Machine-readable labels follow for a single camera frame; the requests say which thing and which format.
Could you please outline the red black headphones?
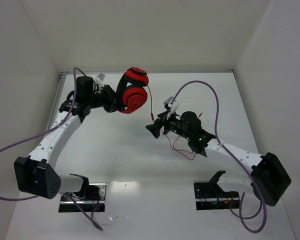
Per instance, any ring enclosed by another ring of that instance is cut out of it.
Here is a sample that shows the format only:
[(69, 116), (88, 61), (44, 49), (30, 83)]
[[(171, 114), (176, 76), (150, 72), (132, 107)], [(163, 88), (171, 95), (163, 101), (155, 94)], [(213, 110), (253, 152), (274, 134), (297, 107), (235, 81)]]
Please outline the red black headphones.
[(148, 84), (149, 78), (146, 71), (138, 67), (130, 67), (117, 85), (118, 111), (131, 114), (142, 107), (148, 99), (148, 93), (145, 90)]

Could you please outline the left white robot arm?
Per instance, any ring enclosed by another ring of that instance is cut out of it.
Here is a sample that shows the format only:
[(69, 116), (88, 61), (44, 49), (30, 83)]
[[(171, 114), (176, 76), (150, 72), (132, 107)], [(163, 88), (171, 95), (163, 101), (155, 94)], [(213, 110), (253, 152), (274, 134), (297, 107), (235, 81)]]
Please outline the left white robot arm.
[(78, 174), (61, 176), (55, 167), (67, 142), (92, 109), (103, 108), (108, 113), (115, 110), (115, 92), (104, 84), (104, 78), (102, 73), (95, 78), (76, 77), (74, 90), (61, 104), (54, 124), (44, 133), (43, 139), (28, 156), (15, 160), (15, 177), (21, 192), (46, 199), (67, 192), (73, 192), (79, 199), (90, 195), (87, 177)]

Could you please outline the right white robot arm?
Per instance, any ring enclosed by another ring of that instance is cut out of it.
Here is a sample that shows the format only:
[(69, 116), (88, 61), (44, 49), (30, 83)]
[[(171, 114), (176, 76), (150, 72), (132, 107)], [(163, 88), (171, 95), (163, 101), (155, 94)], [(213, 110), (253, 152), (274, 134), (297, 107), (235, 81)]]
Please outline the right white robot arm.
[(246, 193), (274, 207), (292, 182), (275, 154), (253, 153), (218, 140), (214, 134), (202, 128), (201, 120), (192, 111), (182, 115), (169, 115), (165, 111), (146, 129), (156, 139), (161, 134), (175, 133), (187, 140), (195, 154), (243, 171), (243, 175), (223, 169), (217, 171), (209, 185), (209, 191), (214, 197), (221, 197), (225, 192)]

